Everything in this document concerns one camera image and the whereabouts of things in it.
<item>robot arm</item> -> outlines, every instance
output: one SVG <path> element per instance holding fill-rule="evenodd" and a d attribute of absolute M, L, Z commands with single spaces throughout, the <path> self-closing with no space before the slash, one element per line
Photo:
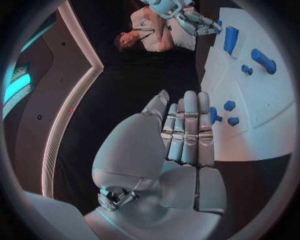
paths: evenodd
<path fill-rule="evenodd" d="M 213 20 L 195 11 L 184 11 L 194 5 L 192 0 L 141 0 L 164 19 L 175 18 L 181 27 L 192 36 L 215 34 L 222 27 Z"/>

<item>white t-shirt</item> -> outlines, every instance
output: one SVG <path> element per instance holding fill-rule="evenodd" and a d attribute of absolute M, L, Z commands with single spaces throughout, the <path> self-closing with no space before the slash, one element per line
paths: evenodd
<path fill-rule="evenodd" d="M 154 29 L 152 22 L 144 17 L 144 8 L 135 11 L 130 18 L 132 27 L 134 29 Z M 189 35 L 174 18 L 168 19 L 166 24 L 171 27 L 170 33 L 175 46 L 186 48 L 192 51 L 195 50 L 195 36 Z M 141 42 L 147 51 L 160 52 L 160 42 L 158 41 L 155 32 L 151 32 L 148 30 L 139 30 L 138 33 L 141 38 L 151 33 L 146 38 L 141 39 Z"/>

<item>blue block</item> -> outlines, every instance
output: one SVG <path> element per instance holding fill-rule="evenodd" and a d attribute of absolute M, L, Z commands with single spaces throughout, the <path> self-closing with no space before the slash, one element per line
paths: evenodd
<path fill-rule="evenodd" d="M 229 125 L 235 126 L 240 122 L 240 120 L 238 117 L 230 117 L 230 118 L 228 118 L 227 122 Z"/>
<path fill-rule="evenodd" d="M 249 68 L 247 65 L 242 65 L 241 66 L 241 70 L 246 73 L 246 74 L 249 74 L 251 75 L 253 73 L 253 70 L 252 68 Z"/>
<path fill-rule="evenodd" d="M 225 35 L 225 42 L 224 42 L 224 51 L 229 53 L 230 55 L 233 53 L 233 50 L 236 46 L 238 40 L 239 30 L 229 26 L 226 27 L 226 35 Z"/>
<path fill-rule="evenodd" d="M 222 26 L 222 21 L 221 20 L 216 21 L 216 23 L 219 24 L 220 26 Z"/>
<path fill-rule="evenodd" d="M 211 106 L 209 112 L 211 125 L 213 125 L 216 121 L 222 122 L 223 117 L 218 116 L 217 109 L 215 107 Z"/>
<path fill-rule="evenodd" d="M 226 111 L 231 111 L 232 109 L 234 109 L 236 107 L 236 103 L 234 101 L 227 101 L 224 104 L 224 109 Z"/>
<path fill-rule="evenodd" d="M 274 74 L 276 72 L 276 63 L 270 60 L 258 49 L 253 49 L 251 52 L 251 57 L 254 61 L 262 65 L 269 74 Z"/>

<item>person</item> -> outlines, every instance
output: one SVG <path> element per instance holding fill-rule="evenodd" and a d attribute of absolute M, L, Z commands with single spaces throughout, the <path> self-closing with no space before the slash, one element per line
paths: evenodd
<path fill-rule="evenodd" d="M 194 8 L 185 8 L 184 11 L 194 11 Z M 135 11 L 130 18 L 132 30 L 121 32 L 114 39 L 119 51 L 132 48 L 138 41 L 149 52 L 169 51 L 174 46 L 195 50 L 196 37 L 189 35 L 174 18 L 166 20 L 149 7 Z"/>

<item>white trim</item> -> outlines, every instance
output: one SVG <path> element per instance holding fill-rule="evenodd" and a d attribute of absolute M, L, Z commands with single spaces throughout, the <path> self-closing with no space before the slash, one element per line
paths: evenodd
<path fill-rule="evenodd" d="M 91 68 L 84 74 L 84 76 L 78 81 L 76 86 L 73 88 L 69 96 L 66 98 L 62 107 L 60 108 L 55 121 L 52 125 L 49 133 L 45 151 L 42 160 L 42 174 L 41 174 L 41 185 L 42 195 L 44 197 L 53 198 L 53 180 L 55 164 L 59 146 L 61 144 L 63 135 L 68 126 L 68 123 L 79 105 L 80 101 L 84 97 L 85 93 L 97 79 L 97 77 L 103 72 L 104 66 L 96 54 L 93 46 L 85 35 L 83 29 L 78 22 L 72 7 L 69 2 L 66 1 L 58 7 L 58 11 L 67 26 L 69 32 L 73 36 L 77 45 L 85 55 Z"/>

